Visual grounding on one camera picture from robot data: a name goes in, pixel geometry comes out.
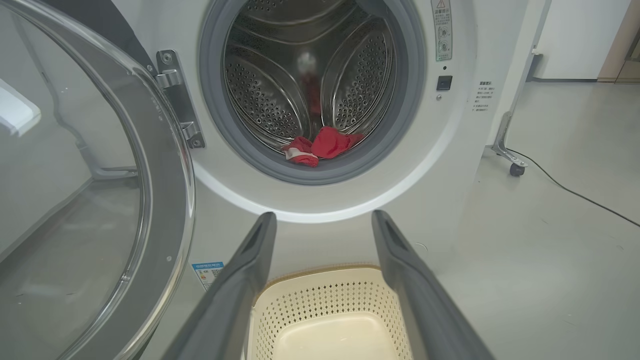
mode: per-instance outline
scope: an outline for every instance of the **stainless steel drum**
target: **stainless steel drum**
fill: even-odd
[[[351,0],[251,0],[230,30],[225,79],[242,126],[279,151],[323,126],[370,134],[394,91],[384,19]]]

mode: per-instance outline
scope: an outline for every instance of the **sticker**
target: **sticker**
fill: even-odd
[[[224,267],[222,261],[217,263],[200,263],[200,264],[191,264],[193,267],[193,271],[196,272],[196,275],[200,279],[204,290],[208,290],[213,284],[213,280],[216,279],[216,276],[220,274],[220,271]]]
[[[471,111],[488,111],[489,102],[493,99],[493,92],[495,87],[492,85],[492,81],[480,81],[480,86],[476,92],[476,99]]]
[[[433,24],[436,31],[436,61],[451,60],[453,35],[451,34],[451,6],[449,0],[431,0]]]

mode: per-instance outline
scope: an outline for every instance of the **laundry basket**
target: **laundry basket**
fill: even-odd
[[[272,282],[255,301],[249,334],[249,360],[412,359],[396,293],[373,267]]]

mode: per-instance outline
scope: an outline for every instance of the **metal hinge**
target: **metal hinge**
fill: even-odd
[[[189,97],[189,90],[184,82],[184,76],[182,76],[178,53],[175,50],[158,51],[156,60],[158,64],[156,82],[164,90],[164,94],[178,116],[187,145],[192,149],[204,147],[204,137]]]

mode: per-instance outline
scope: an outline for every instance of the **black wheel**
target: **black wheel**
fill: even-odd
[[[524,167],[519,167],[518,165],[511,164],[511,168],[509,168],[509,174],[511,174],[511,176],[518,177],[524,174]]]

